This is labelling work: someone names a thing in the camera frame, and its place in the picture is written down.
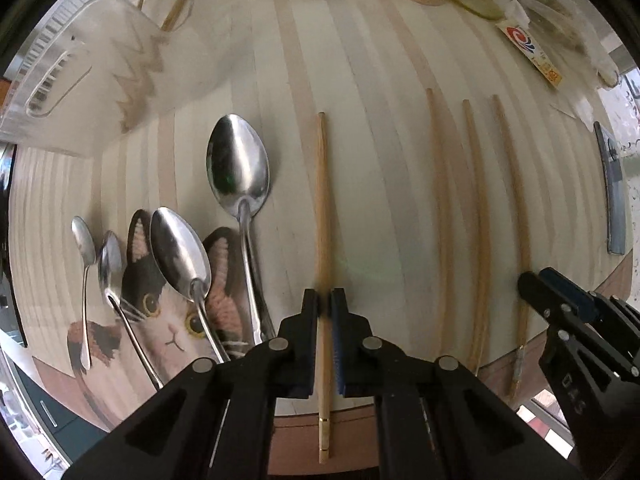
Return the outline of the small steel spoon patterned handle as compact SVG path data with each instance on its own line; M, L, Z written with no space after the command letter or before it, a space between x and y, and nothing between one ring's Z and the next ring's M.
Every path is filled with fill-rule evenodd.
M150 359L146 356L140 341L134 332L130 319L122 308L122 277L124 276L124 262L120 251L117 236L112 231L104 235L102 247L98 255L98 279L105 303L119 317L124 326L125 333L134 347L134 352L145 371L146 376L152 382L156 391L163 388L163 381L157 374Z

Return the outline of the wooden chopstick pearl band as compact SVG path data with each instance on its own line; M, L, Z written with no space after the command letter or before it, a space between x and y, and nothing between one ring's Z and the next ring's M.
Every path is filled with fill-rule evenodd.
M518 163L518 154L516 154L513 142L512 130L508 118L506 118L506 111L504 110L504 106L498 94L494 94L491 97L491 105L496 114L512 181L512 194L515 208L516 248L518 248L518 270L516 271L516 277L519 278L523 272L529 270L530 260L532 260L524 183L520 164ZM516 310L518 311L518 317L516 318L516 356L509 390L509 399L512 406L516 405L518 390L520 390L522 384L528 334L528 307L522 298L518 298L518 308Z

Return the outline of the small steel teaspoon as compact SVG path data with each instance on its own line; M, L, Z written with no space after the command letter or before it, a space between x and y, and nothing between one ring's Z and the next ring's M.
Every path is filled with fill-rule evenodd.
M70 222L74 241L82 261L82 282L81 282L81 349L80 362L84 370L90 370L92 365L90 342L89 342L89 320L88 320L88 300L87 285L89 269L96 263L96 245L88 224L79 216L75 216Z

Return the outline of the medium steel spoon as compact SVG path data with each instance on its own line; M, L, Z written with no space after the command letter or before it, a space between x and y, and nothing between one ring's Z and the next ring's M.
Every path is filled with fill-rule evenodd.
M206 297L212 286L212 270L204 246L192 226L170 208L152 212L150 241L153 258L166 282L195 304L205 336L218 363L230 358L209 322Z

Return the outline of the wooden chopstick plain end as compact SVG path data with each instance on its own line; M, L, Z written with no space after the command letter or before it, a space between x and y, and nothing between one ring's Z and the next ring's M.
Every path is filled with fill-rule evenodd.
M326 113L317 115L317 171L316 171L316 279L320 299L318 321L318 461L325 464L330 457L332 346L329 315L329 292L332 278L330 172Z

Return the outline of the wooden chopstick gold band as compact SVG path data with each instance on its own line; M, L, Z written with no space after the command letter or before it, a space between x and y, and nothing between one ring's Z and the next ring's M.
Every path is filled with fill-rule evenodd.
M174 1L166 15L166 18L164 18L163 23L160 25L160 30L162 32L172 32L178 26L178 21L180 20L189 1L190 0Z

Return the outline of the wooden chopstick silver band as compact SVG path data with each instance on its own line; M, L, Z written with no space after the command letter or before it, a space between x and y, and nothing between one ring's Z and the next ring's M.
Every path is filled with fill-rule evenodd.
M437 350L441 356L445 352L445 333L447 323L447 308L450 296L450 200L448 195L447 169L444 159L444 141L442 140L442 122L437 108L435 92L426 89L426 100L431 118L431 146L433 156L433 188L436 209L437 250L438 250L438 299L437 299Z

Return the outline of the wooden chopstick green band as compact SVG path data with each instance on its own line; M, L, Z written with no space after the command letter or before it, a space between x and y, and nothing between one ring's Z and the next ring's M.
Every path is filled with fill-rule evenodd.
M489 326L489 293L491 280L491 239L487 181L480 135L469 100L462 101L466 131L469 136L475 184L476 230L476 282L473 318L472 347L469 369L477 375L482 365Z

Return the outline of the clear plastic bag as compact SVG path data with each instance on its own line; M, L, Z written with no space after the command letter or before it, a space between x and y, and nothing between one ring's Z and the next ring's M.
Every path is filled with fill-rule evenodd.
M587 0L516 0L532 32L559 67L582 73L597 88L615 88L620 71L585 11Z

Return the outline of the clear plastic utensil holder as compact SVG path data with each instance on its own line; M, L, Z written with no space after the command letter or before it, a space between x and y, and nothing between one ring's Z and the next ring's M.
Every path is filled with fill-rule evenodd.
M90 0L56 35L1 112L1 139L81 158L222 86L236 0L191 0L166 32L129 0Z

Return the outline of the blue smartphone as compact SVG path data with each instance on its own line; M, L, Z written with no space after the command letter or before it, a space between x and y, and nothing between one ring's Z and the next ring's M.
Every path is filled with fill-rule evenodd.
M614 255L626 254L626 205L623 167L620 151L612 132L600 122L593 124L603 168L606 218L608 219L608 252Z

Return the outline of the large steel serving spoon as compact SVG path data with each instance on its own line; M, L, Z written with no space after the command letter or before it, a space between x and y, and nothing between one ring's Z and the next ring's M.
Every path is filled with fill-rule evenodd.
M270 166L265 145L243 117L227 114L216 122L206 151L209 186L224 211L236 219L254 344L274 337L262 294L252 243L252 221L270 191Z

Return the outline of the white red sachet packet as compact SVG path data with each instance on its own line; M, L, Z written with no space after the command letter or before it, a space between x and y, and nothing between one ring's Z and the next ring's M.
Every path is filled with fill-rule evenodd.
M544 76L544 79L554 88L559 88L563 77L558 68L552 63L551 58L548 57L544 49L538 44L538 41L528 31L526 27L521 25L514 18L505 18L498 21L496 26L503 32L514 44L515 47L520 50L523 55L535 66L536 70Z

